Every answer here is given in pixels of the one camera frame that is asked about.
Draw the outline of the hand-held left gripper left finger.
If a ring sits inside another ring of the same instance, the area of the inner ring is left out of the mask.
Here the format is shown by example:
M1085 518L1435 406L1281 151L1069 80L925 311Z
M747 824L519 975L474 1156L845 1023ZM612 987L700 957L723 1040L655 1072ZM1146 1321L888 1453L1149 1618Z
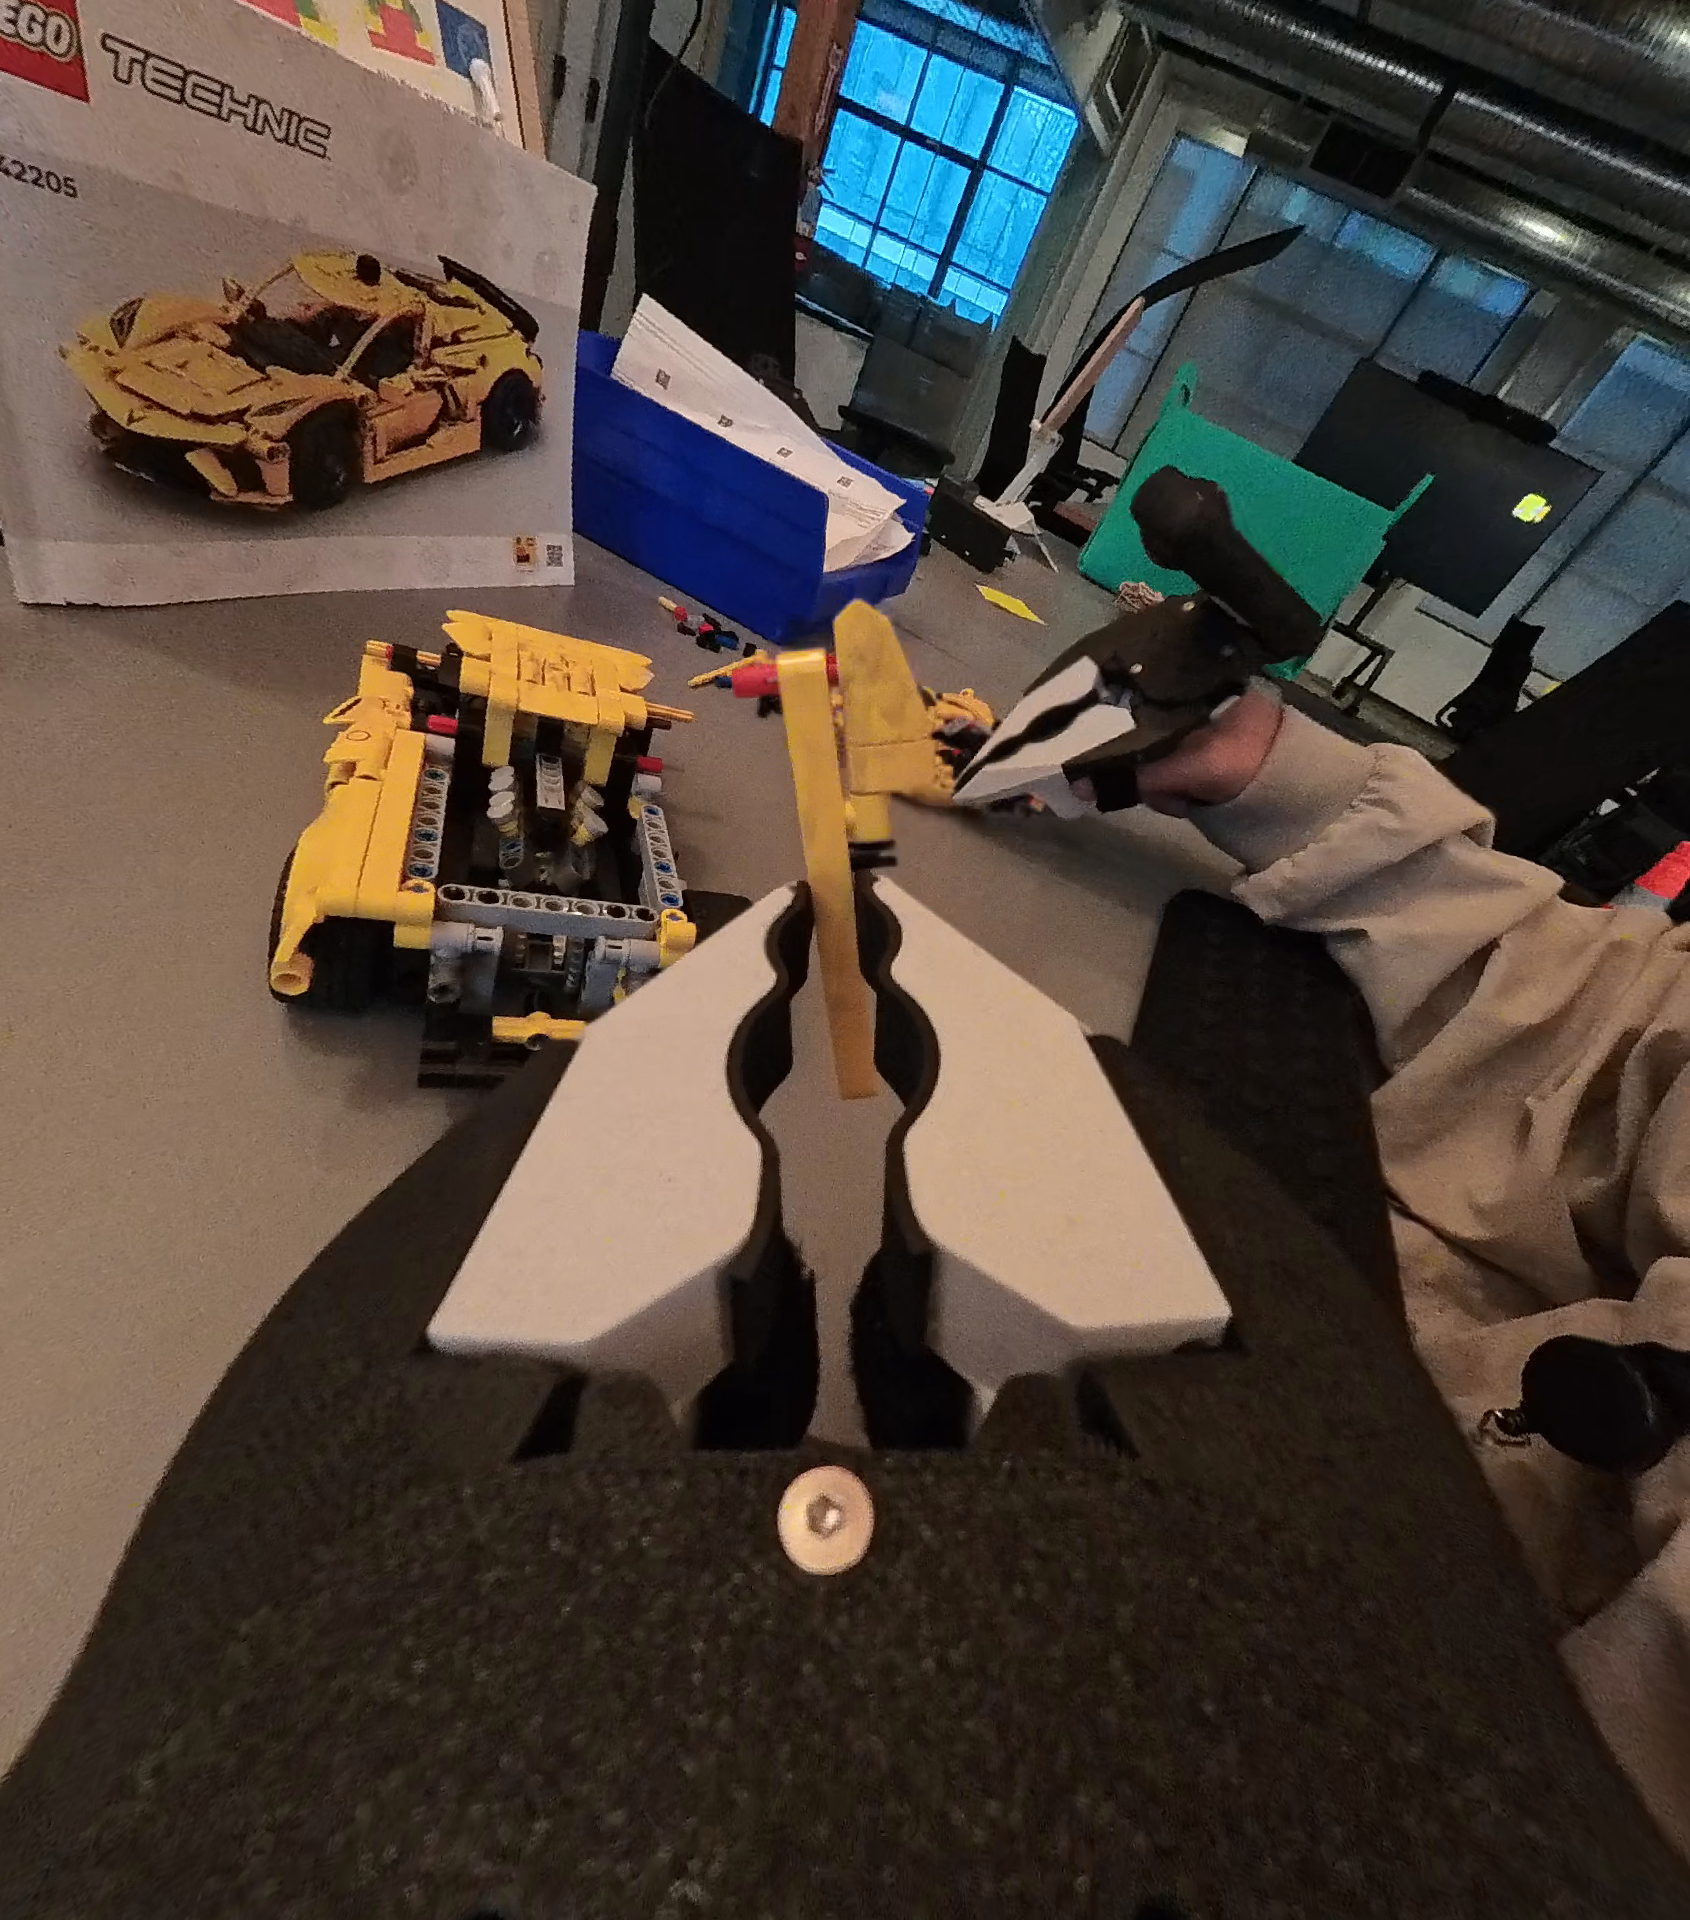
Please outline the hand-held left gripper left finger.
M668 1410L736 1357L727 1275L771 1223L762 1094L734 1083L748 1017L796 992L782 884L592 1020L426 1325L450 1357L633 1376Z

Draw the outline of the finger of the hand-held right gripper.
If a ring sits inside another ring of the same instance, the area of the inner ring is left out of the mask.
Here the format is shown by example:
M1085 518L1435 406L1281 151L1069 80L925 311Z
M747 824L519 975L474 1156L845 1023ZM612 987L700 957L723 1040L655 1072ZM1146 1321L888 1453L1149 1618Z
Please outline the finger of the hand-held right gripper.
M1125 738L1063 731L1047 738L997 731L957 776L951 805L964 811L1048 811L1060 820L1116 809L1101 793L1103 770L1125 763Z
M1136 727L1131 699L1107 677L1098 660L1072 660L1025 691L997 724L978 757L1008 757L1032 750L1047 753L1047 742L1072 736L1082 744L1051 748L1051 753L1082 755Z

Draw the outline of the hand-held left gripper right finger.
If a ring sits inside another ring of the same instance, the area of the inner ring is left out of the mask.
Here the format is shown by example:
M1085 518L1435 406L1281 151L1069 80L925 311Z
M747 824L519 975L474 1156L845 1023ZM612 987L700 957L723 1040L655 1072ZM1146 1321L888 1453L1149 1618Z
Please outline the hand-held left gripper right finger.
M860 955L900 1106L860 1354L900 1401L978 1420L1014 1380L1224 1343L1112 1045L893 877L860 884Z

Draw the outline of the yellow toy panel piece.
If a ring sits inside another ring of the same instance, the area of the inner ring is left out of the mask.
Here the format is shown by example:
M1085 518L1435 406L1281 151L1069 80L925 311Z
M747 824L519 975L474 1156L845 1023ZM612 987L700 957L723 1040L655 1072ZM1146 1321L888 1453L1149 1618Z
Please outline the yellow toy panel piece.
M953 805L954 774L893 619L849 602L832 619L832 662L845 796Z

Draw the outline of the long yellow toy beam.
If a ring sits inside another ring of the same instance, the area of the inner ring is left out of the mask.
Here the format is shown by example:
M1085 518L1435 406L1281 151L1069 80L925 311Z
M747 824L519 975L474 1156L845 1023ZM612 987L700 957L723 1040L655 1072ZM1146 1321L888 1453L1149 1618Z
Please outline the long yellow toy beam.
M873 1098L877 1002L858 951L858 890L850 804L834 725L832 656L798 648L777 660L784 740L813 907L813 940L832 1043L832 1074L845 1099Z

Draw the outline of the grey desk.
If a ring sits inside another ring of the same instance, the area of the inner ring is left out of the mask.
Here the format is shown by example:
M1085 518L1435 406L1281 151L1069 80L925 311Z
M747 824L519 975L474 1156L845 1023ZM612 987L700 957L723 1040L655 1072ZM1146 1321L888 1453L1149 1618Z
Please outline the grey desk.
M325 713L368 638L488 607L621 640L677 699L659 587L27 607L0 554L0 1784L167 1529L175 1460L319 1253L474 1107L410 1014L265 984Z

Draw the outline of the person's right hand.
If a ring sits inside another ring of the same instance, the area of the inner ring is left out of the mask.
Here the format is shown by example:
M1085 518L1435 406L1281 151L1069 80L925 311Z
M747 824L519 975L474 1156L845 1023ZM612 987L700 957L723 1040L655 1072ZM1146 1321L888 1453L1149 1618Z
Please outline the person's right hand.
M1285 719L1283 699L1264 685L1251 685L1168 753L1138 765L1140 804L1168 817L1186 817L1199 807L1238 799L1272 755Z

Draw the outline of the black monitor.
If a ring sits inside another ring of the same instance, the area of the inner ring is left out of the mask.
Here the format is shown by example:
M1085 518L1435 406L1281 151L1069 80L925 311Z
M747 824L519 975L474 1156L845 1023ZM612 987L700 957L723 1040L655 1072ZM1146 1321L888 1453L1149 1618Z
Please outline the black monitor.
M1556 428L1436 371L1358 360L1295 462L1393 519L1369 577L1483 616L1600 485Z

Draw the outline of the yellow toy car chassis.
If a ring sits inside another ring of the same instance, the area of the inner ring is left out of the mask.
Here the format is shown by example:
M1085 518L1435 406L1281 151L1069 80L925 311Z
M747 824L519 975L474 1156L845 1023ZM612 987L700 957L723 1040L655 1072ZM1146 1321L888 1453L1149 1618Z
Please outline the yellow toy car chassis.
M325 713L322 804L271 910L298 1016L419 1017L426 1090L496 1090L751 907L692 890L656 736L692 711L639 649L452 610L370 638Z

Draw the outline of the blue plastic bin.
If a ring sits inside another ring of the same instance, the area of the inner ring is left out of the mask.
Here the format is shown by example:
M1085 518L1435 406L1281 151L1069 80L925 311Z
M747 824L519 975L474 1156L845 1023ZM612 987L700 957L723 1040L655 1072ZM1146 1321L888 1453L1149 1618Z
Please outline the blue plastic bin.
M825 502L784 474L614 375L619 339L583 329L577 345L572 518L577 535L769 644L831 628L850 602L909 592L931 491L855 451L843 464L898 494L905 546L827 571Z

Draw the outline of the black office chair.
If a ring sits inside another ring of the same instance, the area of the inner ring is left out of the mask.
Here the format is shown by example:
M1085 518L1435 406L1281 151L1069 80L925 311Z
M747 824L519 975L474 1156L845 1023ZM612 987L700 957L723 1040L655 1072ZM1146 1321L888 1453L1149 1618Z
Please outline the black office chair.
M1655 611L1582 671L1453 752L1440 774L1536 858L1622 789L1690 755L1690 602Z

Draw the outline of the white papers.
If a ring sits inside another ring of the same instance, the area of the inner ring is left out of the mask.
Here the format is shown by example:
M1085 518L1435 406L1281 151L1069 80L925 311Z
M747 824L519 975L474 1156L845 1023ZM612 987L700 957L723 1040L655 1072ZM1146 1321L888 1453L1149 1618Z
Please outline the white papers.
M853 465L845 450L736 360L651 293L619 343L612 377L827 498L827 571L897 558L912 539L897 481Z

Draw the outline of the toy car instruction booklet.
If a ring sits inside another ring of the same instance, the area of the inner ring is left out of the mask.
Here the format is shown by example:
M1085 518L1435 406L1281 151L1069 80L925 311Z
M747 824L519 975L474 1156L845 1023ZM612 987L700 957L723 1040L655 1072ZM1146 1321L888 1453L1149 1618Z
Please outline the toy car instruction booklet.
M597 187L258 4L0 4L31 606L566 587Z

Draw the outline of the brick picture poster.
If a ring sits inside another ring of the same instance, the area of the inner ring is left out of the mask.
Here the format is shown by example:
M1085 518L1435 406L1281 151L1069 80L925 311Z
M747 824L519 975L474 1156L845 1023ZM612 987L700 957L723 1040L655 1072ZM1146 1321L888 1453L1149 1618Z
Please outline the brick picture poster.
M446 102L529 151L544 151L542 112L523 104L507 4L253 1L250 8Z

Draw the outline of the wooden post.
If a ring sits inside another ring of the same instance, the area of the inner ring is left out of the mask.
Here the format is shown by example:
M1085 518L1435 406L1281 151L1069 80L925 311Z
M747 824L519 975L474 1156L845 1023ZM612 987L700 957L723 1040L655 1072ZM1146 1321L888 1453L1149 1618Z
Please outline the wooden post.
M822 161L831 139L858 14L860 1L793 4L793 36L773 130L793 137L809 166Z

